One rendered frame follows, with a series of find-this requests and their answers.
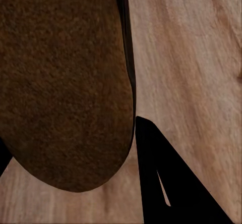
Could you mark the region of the sandal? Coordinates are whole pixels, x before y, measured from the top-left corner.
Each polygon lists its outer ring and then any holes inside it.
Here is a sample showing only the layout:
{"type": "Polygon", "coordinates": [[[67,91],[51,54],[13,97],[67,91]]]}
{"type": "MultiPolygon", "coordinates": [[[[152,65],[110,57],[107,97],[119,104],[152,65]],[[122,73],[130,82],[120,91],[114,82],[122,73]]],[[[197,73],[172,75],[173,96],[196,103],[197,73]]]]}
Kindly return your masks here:
{"type": "Polygon", "coordinates": [[[135,126],[129,0],[0,0],[0,138],[26,171],[94,190],[135,126]]]}

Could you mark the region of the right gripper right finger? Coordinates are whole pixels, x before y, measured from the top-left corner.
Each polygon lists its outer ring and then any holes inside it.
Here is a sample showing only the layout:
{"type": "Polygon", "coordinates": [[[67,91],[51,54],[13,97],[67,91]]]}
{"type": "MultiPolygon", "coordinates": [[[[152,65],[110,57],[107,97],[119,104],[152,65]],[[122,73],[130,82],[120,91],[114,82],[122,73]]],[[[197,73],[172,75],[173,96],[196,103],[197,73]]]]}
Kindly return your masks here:
{"type": "Polygon", "coordinates": [[[135,135],[144,224],[233,224],[152,121],[137,116],[135,135]]]}

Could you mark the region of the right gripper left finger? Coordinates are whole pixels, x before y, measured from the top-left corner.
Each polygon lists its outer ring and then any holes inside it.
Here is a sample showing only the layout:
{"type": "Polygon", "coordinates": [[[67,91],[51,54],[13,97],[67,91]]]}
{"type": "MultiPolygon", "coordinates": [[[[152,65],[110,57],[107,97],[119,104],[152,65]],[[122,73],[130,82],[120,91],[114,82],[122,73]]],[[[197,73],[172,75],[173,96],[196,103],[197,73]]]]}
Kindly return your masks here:
{"type": "Polygon", "coordinates": [[[3,174],[12,157],[12,154],[9,152],[7,147],[4,145],[3,140],[0,138],[0,176],[3,174]]]}

